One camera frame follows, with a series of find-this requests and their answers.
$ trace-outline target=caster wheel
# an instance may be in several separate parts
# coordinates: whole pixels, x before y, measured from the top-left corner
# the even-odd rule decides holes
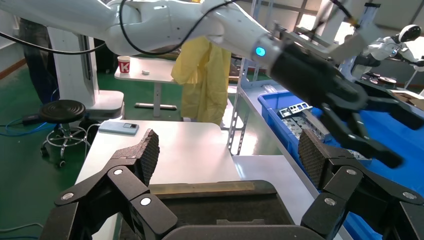
[[[41,153],[41,157],[48,157],[49,156],[49,152],[47,151],[47,148],[45,146],[43,146],[40,149],[40,153]]]
[[[56,167],[60,169],[61,167],[65,166],[66,162],[65,160],[61,159],[58,164],[56,164]]]

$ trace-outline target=blue cable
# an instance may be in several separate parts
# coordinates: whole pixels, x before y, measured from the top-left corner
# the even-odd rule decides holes
[[[0,240],[6,240],[6,239],[39,239],[36,236],[7,236],[7,237],[0,237]]]
[[[9,129],[9,125],[11,125],[11,124],[13,124],[13,123],[15,123],[15,122],[17,122],[17,121],[19,121],[19,120],[21,120],[21,119],[19,118],[19,119],[13,120],[13,121],[9,122],[9,123],[6,125],[6,127],[5,127],[6,132],[8,132],[8,133],[12,133],[12,134],[7,134],[7,133],[1,133],[1,132],[0,132],[0,136],[5,136],[5,137],[21,137],[21,136],[25,136],[25,135],[33,134],[33,133],[36,133],[36,132],[39,132],[39,131],[42,131],[42,130],[46,130],[46,129],[50,129],[50,128],[54,127],[54,125],[50,125],[50,126],[47,126],[47,127],[43,127],[44,125],[46,125],[46,124],[47,124],[47,123],[45,122],[45,123],[43,123],[43,124],[39,125],[38,127],[34,128],[34,129],[30,130],[30,131],[27,131],[27,132],[21,132],[21,131],[15,131],[15,130],[11,130],[11,129]]]

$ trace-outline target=black cable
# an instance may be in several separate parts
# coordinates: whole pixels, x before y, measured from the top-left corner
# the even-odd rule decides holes
[[[330,0],[334,5],[336,5],[338,7],[338,9],[340,9],[344,15],[346,15],[347,18],[351,19],[353,18],[352,14],[346,9],[345,6],[343,6],[343,4],[345,3],[345,1],[343,1],[343,4],[338,1],[338,0]]]
[[[7,34],[5,34],[3,32],[0,32],[0,37],[3,37],[3,38],[8,39],[10,41],[16,42],[18,44],[22,44],[22,45],[25,45],[25,46],[28,46],[28,47],[31,47],[31,48],[39,49],[41,51],[45,51],[45,52],[52,53],[52,54],[62,54],[62,55],[82,55],[82,54],[89,54],[89,53],[92,53],[94,51],[97,51],[99,49],[102,49],[102,48],[106,47],[106,43],[104,42],[100,46],[97,46],[97,47],[95,47],[93,49],[90,49],[90,50],[85,50],[85,51],[60,51],[60,50],[54,50],[54,49],[50,49],[50,48],[38,46],[38,45],[32,44],[30,42],[27,42],[27,41],[18,39],[16,37],[9,36],[9,35],[7,35]]]
[[[139,51],[140,53],[146,54],[146,55],[151,55],[151,56],[158,56],[158,55],[171,53],[171,52],[177,50],[178,48],[180,48],[187,41],[187,39],[189,39],[190,35],[194,32],[194,30],[197,28],[197,26],[200,24],[200,22],[210,12],[212,12],[212,11],[214,11],[214,10],[220,8],[220,7],[226,6],[228,4],[235,3],[235,2],[240,1],[240,0],[230,0],[230,1],[227,1],[227,2],[224,2],[224,3],[221,3],[219,5],[216,5],[216,6],[212,7],[211,9],[209,9],[205,14],[203,14],[203,16],[201,16],[199,18],[199,20],[197,20],[197,22],[188,31],[187,35],[182,39],[182,41],[178,45],[174,46],[171,50],[167,50],[167,51],[163,51],[163,52],[151,52],[151,51],[141,50],[136,45],[134,45],[134,43],[130,40],[130,38],[127,35],[127,32],[125,32],[124,24],[123,24],[123,21],[122,21],[122,11],[123,11],[123,8],[124,8],[126,1],[127,0],[122,0],[122,2],[120,3],[120,7],[119,7],[119,25],[120,25],[120,29],[122,30],[123,36],[125,37],[126,41],[129,43],[129,45],[131,45],[131,47],[133,47],[135,50]]]

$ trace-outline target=blue indicator light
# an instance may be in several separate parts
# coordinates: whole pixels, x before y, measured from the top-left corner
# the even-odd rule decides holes
[[[265,49],[263,47],[258,46],[256,48],[256,54],[260,57],[265,56]]]

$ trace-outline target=textured gripper pad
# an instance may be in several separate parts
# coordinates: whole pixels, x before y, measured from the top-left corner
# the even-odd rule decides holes
[[[144,185],[149,186],[159,158],[159,136],[152,129],[148,129],[143,139],[134,146],[115,151],[110,159],[137,159],[137,166],[141,166]]]
[[[300,161],[313,185],[318,188],[326,159],[355,157],[346,149],[322,143],[310,129],[304,129],[299,139]]]

